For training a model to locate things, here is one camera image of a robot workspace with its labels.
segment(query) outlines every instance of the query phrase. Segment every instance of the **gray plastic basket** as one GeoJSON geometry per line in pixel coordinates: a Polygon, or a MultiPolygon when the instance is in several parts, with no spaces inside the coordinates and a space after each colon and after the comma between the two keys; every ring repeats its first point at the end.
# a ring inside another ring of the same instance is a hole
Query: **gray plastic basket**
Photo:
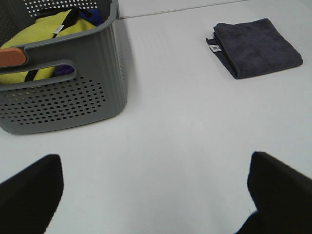
{"type": "Polygon", "coordinates": [[[0,85],[0,126],[28,134],[75,127],[113,117],[126,104],[126,81],[118,38],[117,0],[1,0],[0,44],[34,23],[42,8],[98,8],[105,23],[89,31],[24,45],[27,62],[0,74],[68,64],[61,77],[0,85]]]}

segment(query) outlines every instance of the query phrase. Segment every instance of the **blue cloth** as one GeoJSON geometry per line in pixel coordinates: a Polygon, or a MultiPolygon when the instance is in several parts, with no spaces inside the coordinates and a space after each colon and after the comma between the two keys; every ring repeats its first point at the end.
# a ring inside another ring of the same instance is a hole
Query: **blue cloth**
{"type": "Polygon", "coordinates": [[[79,16],[95,26],[99,26],[104,23],[103,17],[97,8],[88,9],[88,11],[92,14],[91,17],[87,17],[82,11],[80,11],[79,16]]]}

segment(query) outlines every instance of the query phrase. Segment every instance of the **black strap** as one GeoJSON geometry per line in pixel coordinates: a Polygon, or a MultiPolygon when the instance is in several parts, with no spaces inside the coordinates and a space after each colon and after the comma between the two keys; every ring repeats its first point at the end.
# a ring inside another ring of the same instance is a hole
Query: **black strap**
{"type": "MultiPolygon", "coordinates": [[[[39,15],[37,16],[37,19],[47,17],[47,16],[52,16],[59,12],[68,11],[68,10],[71,10],[71,11],[68,13],[66,18],[64,19],[62,23],[64,27],[60,30],[60,32],[76,24],[79,18],[80,11],[82,11],[88,17],[92,16],[92,13],[88,12],[87,10],[79,9],[79,8],[58,8],[58,9],[52,8],[52,9],[42,9],[39,12],[39,15]]],[[[25,82],[34,80],[37,72],[38,70],[29,71],[26,75],[25,82]]]]}

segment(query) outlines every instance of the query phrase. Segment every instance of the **white wall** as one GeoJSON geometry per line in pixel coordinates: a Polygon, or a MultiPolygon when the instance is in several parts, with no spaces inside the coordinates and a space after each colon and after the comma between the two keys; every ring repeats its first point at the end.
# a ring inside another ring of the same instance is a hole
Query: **white wall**
{"type": "Polygon", "coordinates": [[[119,0],[120,16],[131,17],[242,0],[119,0]]]}

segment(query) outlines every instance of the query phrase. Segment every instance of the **black object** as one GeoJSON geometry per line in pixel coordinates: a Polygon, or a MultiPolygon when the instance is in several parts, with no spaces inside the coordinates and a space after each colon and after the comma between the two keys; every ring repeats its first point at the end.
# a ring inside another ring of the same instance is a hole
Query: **black object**
{"type": "Polygon", "coordinates": [[[269,19],[214,27],[214,39],[207,43],[220,46],[215,55],[235,79],[250,78],[302,65],[301,55],[276,30],[269,19]]]}
{"type": "Polygon", "coordinates": [[[0,233],[44,233],[63,189],[58,155],[45,156],[0,184],[0,233]]]}
{"type": "Polygon", "coordinates": [[[312,180],[267,153],[252,156],[248,189],[258,209],[236,234],[312,234],[312,180]]]}

